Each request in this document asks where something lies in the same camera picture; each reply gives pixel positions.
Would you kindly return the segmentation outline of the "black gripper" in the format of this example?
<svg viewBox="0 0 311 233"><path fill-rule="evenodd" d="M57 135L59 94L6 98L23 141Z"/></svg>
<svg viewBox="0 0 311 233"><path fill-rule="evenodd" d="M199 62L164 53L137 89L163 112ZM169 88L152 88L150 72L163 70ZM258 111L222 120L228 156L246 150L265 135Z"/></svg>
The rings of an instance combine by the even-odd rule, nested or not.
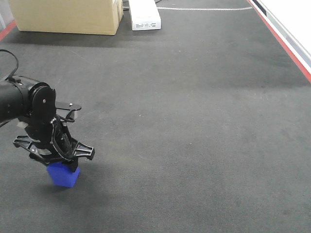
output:
<svg viewBox="0 0 311 233"><path fill-rule="evenodd" d="M27 134L17 136L13 144L27 150L31 159L45 166L61 162L70 172L76 172L78 158L93 159L94 148L71 136L66 118L56 114L47 122L32 117L19 117L18 120L18 125L24 127Z"/></svg>

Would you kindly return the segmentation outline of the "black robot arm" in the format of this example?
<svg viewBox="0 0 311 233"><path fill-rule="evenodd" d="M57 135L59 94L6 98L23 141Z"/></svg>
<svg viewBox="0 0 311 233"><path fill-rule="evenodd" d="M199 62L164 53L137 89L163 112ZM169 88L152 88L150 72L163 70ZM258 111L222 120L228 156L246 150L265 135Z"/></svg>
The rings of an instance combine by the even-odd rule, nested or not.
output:
<svg viewBox="0 0 311 233"><path fill-rule="evenodd" d="M56 101L55 89L45 82L13 75L0 83L1 126L17 118L27 134L17 136L14 146L45 166L61 162L75 172L80 157L93 159L95 149L74 139L67 127L79 110L78 104Z"/></svg>

